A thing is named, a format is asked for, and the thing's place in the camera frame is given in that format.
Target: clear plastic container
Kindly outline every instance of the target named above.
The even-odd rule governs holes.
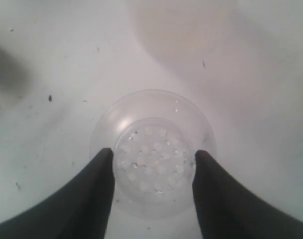
[[[160,90],[130,94],[108,109],[95,128],[91,157],[103,147],[114,151],[120,207],[144,218],[172,216],[192,205],[194,154],[205,149],[216,155],[213,132],[201,111]]]

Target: white surface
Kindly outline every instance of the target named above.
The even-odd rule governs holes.
[[[152,52],[134,25],[121,0],[0,1],[0,47],[22,66],[21,77],[0,89],[0,222],[86,165],[106,107],[151,88],[199,106],[218,161],[303,220],[303,0],[239,1],[210,51],[200,35],[174,57]],[[177,238],[177,230],[197,227],[187,213],[150,226],[113,207],[107,238]]]

